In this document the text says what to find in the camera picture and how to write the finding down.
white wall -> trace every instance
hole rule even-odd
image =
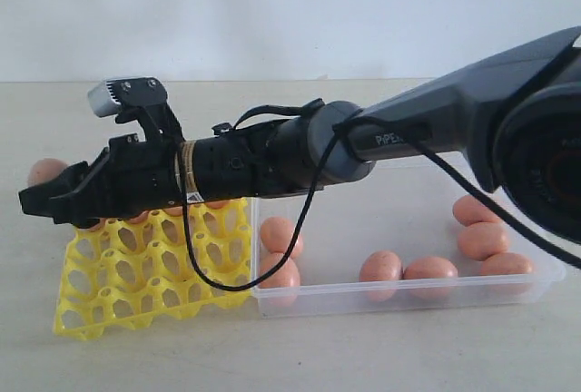
[[[433,77],[571,25],[578,0],[0,0],[0,81]]]

egg tray cup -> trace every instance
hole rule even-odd
[[[218,210],[190,206],[194,255],[210,279],[227,285],[249,281],[247,207],[245,199]],[[66,246],[53,332],[96,339],[111,326],[149,327],[162,314],[186,319],[203,306],[237,308],[250,295],[223,293],[202,282],[188,256],[182,216],[150,211],[139,224],[107,220],[93,232],[75,230]]]

clear plastic container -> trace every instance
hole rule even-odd
[[[460,154],[447,154],[445,159],[474,183]],[[301,231],[304,251],[295,260],[301,286],[254,288],[252,295],[259,302],[261,314],[282,317],[527,303],[538,300],[553,282],[565,277],[560,261],[509,227],[510,251],[532,259],[535,272],[480,277],[480,262],[461,256],[456,245],[462,226],[452,216],[452,205],[465,194],[423,157],[380,162],[362,181],[317,192]],[[530,223],[505,196],[499,193],[497,197],[506,209]],[[296,221],[303,202],[304,197],[252,201],[253,279],[266,254],[259,236],[261,223],[270,216]],[[361,265],[377,250],[396,252],[404,267],[424,256],[448,258],[457,266],[458,278],[358,282]],[[451,291],[442,299],[419,299],[413,291],[443,286],[451,287]],[[396,289],[396,293],[383,302],[371,301],[369,292],[378,289]]]

tabletop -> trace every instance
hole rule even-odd
[[[186,138],[212,135],[257,104],[317,97],[376,103],[421,80],[168,83]],[[569,391],[581,381],[581,278],[568,269],[537,303],[303,318],[240,309],[159,318],[80,342],[53,335],[64,247],[72,229],[25,217],[17,191],[43,157],[91,161],[134,131],[96,118],[92,83],[0,83],[3,224],[0,379],[26,390]],[[572,247],[575,253],[581,248]]]

